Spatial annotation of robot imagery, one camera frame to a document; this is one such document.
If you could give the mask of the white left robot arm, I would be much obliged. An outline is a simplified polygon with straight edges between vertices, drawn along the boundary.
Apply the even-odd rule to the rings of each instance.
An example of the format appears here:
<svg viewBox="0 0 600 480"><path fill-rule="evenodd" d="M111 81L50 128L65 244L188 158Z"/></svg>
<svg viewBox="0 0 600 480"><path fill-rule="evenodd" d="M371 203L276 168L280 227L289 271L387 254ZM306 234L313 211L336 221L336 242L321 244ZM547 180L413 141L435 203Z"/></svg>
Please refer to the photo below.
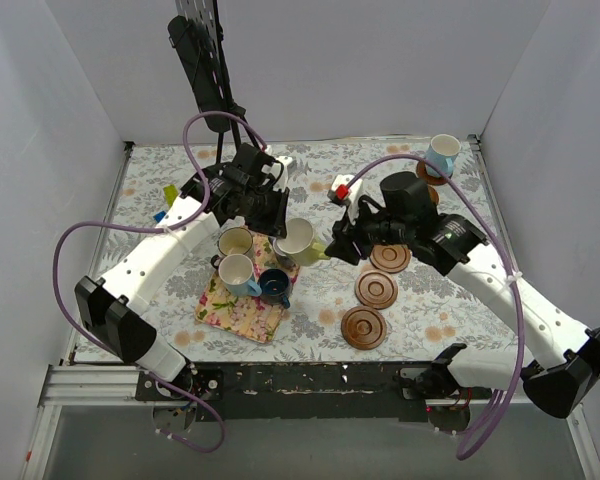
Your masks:
<svg viewBox="0 0 600 480"><path fill-rule="evenodd" d="M191 251L228 220L244 219L252 231L286 234L289 173L295 161L241 144L230 162L210 165L181 188L159 233L145 237L99 279L83 277L75 287L86 330L125 363L158 377L173 400L193 386L185 357L142 318L151 299Z"/></svg>

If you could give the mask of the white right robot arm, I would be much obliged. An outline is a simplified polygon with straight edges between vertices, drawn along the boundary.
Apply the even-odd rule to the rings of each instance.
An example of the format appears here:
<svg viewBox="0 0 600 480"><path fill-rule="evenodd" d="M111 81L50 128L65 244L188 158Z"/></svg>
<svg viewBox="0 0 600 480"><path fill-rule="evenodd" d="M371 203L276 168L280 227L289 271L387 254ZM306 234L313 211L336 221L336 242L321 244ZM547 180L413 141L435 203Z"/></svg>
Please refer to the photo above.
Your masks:
<svg viewBox="0 0 600 480"><path fill-rule="evenodd" d="M332 227L329 257L356 265L374 247L405 246L420 262L468 291L514 332L521 354L493 355L454 343L406 387L425 398L455 397L466 388L522 387L543 412L566 418L600 380L600 327L573 319L506 267L493 241L458 214L437 210L426 182L391 174L376 202L353 175L339 175L328 192L345 209Z"/></svg>

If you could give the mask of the brown wooden coaster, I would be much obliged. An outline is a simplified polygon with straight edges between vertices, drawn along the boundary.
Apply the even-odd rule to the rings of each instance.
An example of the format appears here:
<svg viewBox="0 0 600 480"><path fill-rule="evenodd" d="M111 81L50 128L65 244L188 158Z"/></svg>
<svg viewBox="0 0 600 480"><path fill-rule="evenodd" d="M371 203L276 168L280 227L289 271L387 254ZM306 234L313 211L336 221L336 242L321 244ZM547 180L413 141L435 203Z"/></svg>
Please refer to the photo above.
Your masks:
<svg viewBox="0 0 600 480"><path fill-rule="evenodd" d="M448 176L441 175L423 160L416 165L416 175L430 186L442 186L448 183Z"/></svg>
<svg viewBox="0 0 600 480"><path fill-rule="evenodd" d="M358 350L372 350L385 339L387 326L384 317L375 309L359 306L349 309L341 319L344 340Z"/></svg>
<svg viewBox="0 0 600 480"><path fill-rule="evenodd" d="M430 195L430 198L431 198L432 202L435 205L438 205L439 204L439 194L438 194L438 192L432 186L428 186L428 191L429 191L429 195Z"/></svg>
<svg viewBox="0 0 600 480"><path fill-rule="evenodd" d="M395 274L405 270L411 260L411 252L404 245L376 245L370 262L377 269Z"/></svg>
<svg viewBox="0 0 600 480"><path fill-rule="evenodd" d="M369 270L363 272L356 280L355 294L363 305L383 310L395 303L398 286L387 273Z"/></svg>

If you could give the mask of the white mug green handle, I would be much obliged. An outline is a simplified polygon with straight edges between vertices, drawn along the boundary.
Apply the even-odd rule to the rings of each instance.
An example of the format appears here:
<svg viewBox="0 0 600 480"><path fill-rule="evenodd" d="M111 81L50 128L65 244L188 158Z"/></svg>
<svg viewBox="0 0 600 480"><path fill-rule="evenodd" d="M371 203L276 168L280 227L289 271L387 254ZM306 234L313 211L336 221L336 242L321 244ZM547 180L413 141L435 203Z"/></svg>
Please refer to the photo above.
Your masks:
<svg viewBox="0 0 600 480"><path fill-rule="evenodd" d="M304 218L286 221L286 236L277 240L278 248L297 265L309 267L323 260L329 260L326 246L316 237L314 227Z"/></svg>

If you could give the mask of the cream enamel mug dark rim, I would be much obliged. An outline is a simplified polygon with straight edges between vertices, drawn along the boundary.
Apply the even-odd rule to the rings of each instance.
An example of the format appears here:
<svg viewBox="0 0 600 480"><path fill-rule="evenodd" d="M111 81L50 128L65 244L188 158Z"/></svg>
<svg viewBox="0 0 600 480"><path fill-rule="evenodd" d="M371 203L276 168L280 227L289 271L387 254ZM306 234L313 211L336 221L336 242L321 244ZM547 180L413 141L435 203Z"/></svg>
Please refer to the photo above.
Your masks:
<svg viewBox="0 0 600 480"><path fill-rule="evenodd" d="M254 236L244 227L234 227L221 234L217 241L218 252L210 264L218 268L220 262L227 256L240 254L252 259L254 257Z"/></svg>

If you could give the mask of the white mug blue handle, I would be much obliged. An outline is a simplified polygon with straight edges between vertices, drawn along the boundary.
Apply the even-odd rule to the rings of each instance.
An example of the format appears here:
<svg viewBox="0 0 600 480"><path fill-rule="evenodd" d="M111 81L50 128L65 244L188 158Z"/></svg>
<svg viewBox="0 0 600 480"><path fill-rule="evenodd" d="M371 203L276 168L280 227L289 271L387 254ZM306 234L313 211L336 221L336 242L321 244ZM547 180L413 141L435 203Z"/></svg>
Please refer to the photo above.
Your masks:
<svg viewBox="0 0 600 480"><path fill-rule="evenodd" d="M258 297L261 287L255 279L252 260L242 254L226 256L219 264L218 274L225 288L237 297Z"/></svg>

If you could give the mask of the white mug light blue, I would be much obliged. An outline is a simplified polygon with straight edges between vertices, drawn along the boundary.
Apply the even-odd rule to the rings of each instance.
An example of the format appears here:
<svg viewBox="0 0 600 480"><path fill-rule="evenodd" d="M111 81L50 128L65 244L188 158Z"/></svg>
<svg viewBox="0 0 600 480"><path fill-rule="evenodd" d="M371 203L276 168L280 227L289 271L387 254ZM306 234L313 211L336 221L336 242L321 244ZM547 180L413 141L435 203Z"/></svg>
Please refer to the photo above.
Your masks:
<svg viewBox="0 0 600 480"><path fill-rule="evenodd" d="M456 137L449 134L434 136L425 154L425 159L428 161L425 165L426 173L434 178L440 177L438 171L443 172L447 177L452 176L460 150L461 143Z"/></svg>

